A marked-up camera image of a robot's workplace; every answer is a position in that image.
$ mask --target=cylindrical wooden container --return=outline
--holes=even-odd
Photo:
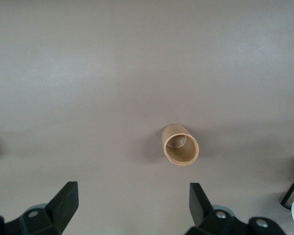
[[[193,136],[180,124],[171,124],[162,132],[162,146],[166,157],[175,165],[192,164],[199,146]]]

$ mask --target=black metal bracket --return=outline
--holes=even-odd
[[[214,210],[198,183],[190,184],[190,211],[195,227],[186,235],[286,235],[274,221],[253,217],[248,224],[223,210]]]
[[[67,182],[43,209],[26,211],[9,223],[0,216],[0,235],[60,235],[77,208],[77,182]]]

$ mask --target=silver bolt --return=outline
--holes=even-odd
[[[32,211],[31,213],[28,214],[29,218],[35,217],[36,215],[38,215],[38,211]]]
[[[263,219],[257,219],[256,220],[256,224],[258,224],[258,226],[263,227],[263,228],[267,228],[268,224],[266,221],[264,221]]]
[[[218,211],[216,213],[217,217],[220,218],[220,219],[225,219],[226,218],[226,215],[224,212],[221,212],[221,211]]]

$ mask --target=wooden cup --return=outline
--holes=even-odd
[[[175,165],[192,164],[199,154],[199,146],[193,136],[180,124],[171,124],[162,132],[163,151]]]

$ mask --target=screw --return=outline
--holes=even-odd
[[[224,212],[221,212],[221,211],[218,211],[216,213],[217,217],[220,218],[220,219],[225,219],[226,218],[226,215]]]
[[[36,215],[38,215],[38,211],[32,211],[31,213],[28,214],[29,218],[35,217]]]
[[[256,224],[258,224],[258,226],[263,227],[263,228],[267,228],[268,224],[266,221],[264,221],[263,219],[257,219],[256,220]]]

